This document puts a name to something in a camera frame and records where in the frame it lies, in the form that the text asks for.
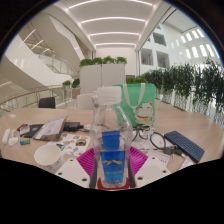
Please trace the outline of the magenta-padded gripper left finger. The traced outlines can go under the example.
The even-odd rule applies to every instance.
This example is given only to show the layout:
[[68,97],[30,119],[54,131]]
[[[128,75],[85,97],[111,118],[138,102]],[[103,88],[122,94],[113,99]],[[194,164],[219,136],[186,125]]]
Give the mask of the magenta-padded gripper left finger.
[[81,187],[94,189],[97,182],[94,149],[87,150],[77,159],[68,159],[56,175]]

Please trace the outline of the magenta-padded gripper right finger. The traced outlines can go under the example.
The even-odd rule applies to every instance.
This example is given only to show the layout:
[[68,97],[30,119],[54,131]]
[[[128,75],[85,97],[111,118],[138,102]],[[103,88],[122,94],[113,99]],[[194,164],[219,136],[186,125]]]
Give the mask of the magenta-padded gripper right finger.
[[130,149],[129,184],[140,188],[157,181],[171,172],[156,156],[147,156],[136,148]]

